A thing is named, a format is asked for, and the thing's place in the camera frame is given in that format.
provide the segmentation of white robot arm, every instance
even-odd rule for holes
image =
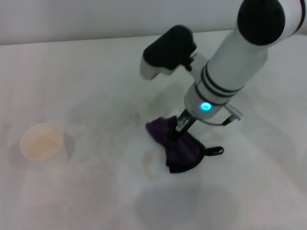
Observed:
[[[304,0],[244,0],[235,29],[208,62],[198,53],[190,56],[196,49],[192,34],[175,26],[144,51],[141,75],[151,80],[183,65],[194,78],[177,131],[186,131],[196,119],[213,117],[223,107],[231,113],[224,122],[229,124],[241,117],[229,104],[231,98],[265,64],[267,49],[296,33],[305,15]]]

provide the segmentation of purple fabric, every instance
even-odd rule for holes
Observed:
[[[156,142],[165,148],[166,161],[169,163],[188,164],[197,160],[204,147],[190,134],[183,134],[178,141],[172,142],[167,134],[177,126],[177,118],[162,118],[146,124],[146,129]]]

